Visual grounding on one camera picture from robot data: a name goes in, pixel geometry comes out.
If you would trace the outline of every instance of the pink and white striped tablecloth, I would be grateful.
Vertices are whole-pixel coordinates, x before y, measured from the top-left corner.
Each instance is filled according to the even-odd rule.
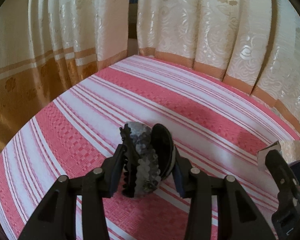
[[[57,177],[82,176],[110,157],[127,121],[165,125],[182,156],[209,175],[233,174],[270,222],[278,189],[268,172],[258,171],[256,152],[278,139],[299,139],[296,133],[214,79],[133,56],[63,93],[0,154],[0,223],[8,238],[18,238]],[[104,199],[112,239],[183,239],[190,200],[179,197],[171,177],[144,198],[125,198],[120,191]],[[81,240],[80,198],[76,220]],[[217,226],[214,201],[211,239]]]

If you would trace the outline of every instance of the striped tablecloth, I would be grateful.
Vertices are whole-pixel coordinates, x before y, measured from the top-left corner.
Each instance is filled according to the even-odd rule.
[[[233,174],[270,222],[278,189],[258,171],[257,150],[299,139],[277,116],[245,95],[191,70],[133,56],[85,79],[32,118],[0,154],[0,223],[9,239],[61,174],[82,176],[110,157],[127,121],[162,123],[182,156],[209,175]],[[172,177],[151,195],[104,199],[112,239],[183,239],[190,200]],[[83,239],[77,200],[77,240]],[[218,213],[212,212],[216,239]]]

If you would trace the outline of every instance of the beige curtain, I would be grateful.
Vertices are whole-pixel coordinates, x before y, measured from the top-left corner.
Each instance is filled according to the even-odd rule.
[[[288,0],[139,0],[142,55],[260,100],[300,134],[300,17]]]
[[[65,90],[127,55],[129,0],[6,0],[0,8],[0,151]]]

